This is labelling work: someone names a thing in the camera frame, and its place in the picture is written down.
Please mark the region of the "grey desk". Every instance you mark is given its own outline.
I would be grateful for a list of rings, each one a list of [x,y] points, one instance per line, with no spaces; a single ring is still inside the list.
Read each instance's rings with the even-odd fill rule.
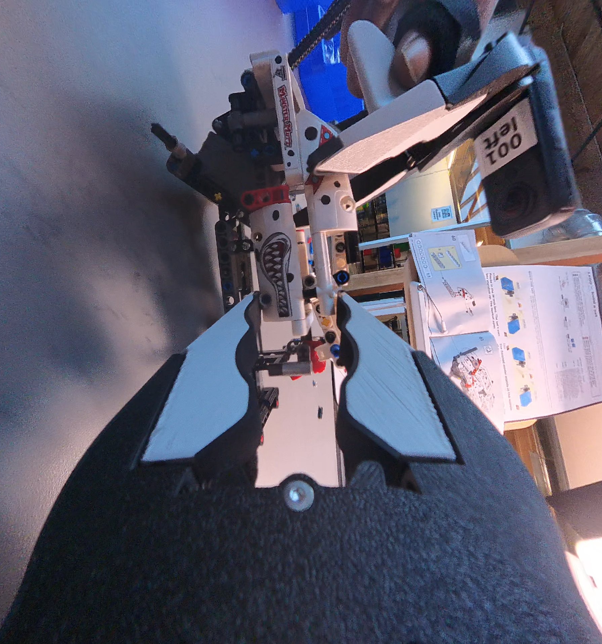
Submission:
[[[275,1],[0,1],[0,624],[56,496],[166,358],[223,313],[216,210],[166,170]]]

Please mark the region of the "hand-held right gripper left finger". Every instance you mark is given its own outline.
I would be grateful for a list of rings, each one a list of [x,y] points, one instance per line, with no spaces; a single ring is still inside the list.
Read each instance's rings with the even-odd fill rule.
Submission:
[[[143,463],[183,461],[238,429],[247,455],[260,440],[255,366],[261,313],[258,293],[186,348],[184,362],[142,456]]]

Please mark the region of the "black ribbed flexible rod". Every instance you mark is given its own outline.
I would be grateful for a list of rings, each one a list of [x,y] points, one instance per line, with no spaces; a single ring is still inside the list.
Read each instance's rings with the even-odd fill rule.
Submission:
[[[289,52],[288,64],[290,69],[297,69],[301,61],[305,60],[321,40],[332,38],[341,30],[342,22],[350,3],[350,1],[334,1],[329,6],[327,12],[309,33]]]

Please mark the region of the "person's left hand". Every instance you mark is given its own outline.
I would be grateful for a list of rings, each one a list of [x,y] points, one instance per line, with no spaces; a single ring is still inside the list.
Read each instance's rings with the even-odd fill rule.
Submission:
[[[497,4],[498,1],[351,1],[340,41],[349,91],[363,98],[347,35],[353,22],[369,21],[393,42],[393,77],[408,90],[454,68],[457,60],[468,59]]]

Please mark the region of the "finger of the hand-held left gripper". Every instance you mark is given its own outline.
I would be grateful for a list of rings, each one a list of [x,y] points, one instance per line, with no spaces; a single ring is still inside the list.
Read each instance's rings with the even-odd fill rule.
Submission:
[[[316,164],[317,174],[354,176],[356,202],[384,193],[412,171],[406,150],[436,139],[486,100],[488,87],[447,106],[435,83],[421,83],[342,132],[334,153]]]

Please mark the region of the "white beam with red label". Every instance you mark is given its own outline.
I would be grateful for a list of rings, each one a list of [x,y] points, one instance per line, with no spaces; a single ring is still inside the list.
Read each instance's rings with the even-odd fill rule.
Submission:
[[[279,137],[286,182],[291,190],[304,183],[298,143],[291,70],[284,55],[274,52],[271,58],[273,95],[279,124]]]

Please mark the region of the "white sheet with blue pictures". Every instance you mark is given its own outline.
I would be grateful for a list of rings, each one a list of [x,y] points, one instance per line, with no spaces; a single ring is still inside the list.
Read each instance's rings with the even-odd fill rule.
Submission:
[[[602,402],[602,321],[590,267],[484,268],[506,421]]]

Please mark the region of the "blue plastic bin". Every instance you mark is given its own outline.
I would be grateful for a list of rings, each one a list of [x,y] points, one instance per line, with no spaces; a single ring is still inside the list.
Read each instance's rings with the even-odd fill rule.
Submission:
[[[328,12],[332,1],[277,1],[283,14],[293,16],[295,45]],[[341,122],[364,109],[347,88],[347,70],[340,58],[340,33],[319,41],[298,67],[300,85],[310,111],[326,122]]]

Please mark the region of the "white toy truck chassis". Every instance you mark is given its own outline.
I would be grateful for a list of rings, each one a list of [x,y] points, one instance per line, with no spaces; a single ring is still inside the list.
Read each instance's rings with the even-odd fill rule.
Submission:
[[[218,207],[225,308],[242,298],[241,262],[253,254],[262,318],[291,325],[287,347],[261,358],[258,368],[299,379],[320,372],[317,367],[338,355],[336,296],[348,276],[345,260],[333,259],[328,237],[352,231],[311,233],[303,161],[304,183],[291,190],[286,182],[270,65],[274,52],[250,55],[242,91],[228,97],[229,111],[214,120],[198,152],[159,124],[151,132],[170,154],[167,170]],[[297,120],[305,108],[290,70]]]

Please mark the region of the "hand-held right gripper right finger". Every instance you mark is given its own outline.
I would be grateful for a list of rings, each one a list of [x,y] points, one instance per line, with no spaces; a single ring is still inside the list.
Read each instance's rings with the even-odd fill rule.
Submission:
[[[348,294],[338,296],[337,311],[348,422],[397,459],[456,462],[409,344]]]

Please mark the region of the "white spotted toy brick assembly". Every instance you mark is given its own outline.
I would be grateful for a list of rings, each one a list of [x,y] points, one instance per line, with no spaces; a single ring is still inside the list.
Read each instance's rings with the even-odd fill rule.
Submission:
[[[357,231],[356,205],[348,175],[316,172],[321,162],[342,147],[337,131],[305,109],[297,114],[297,125],[311,233],[334,235]]]

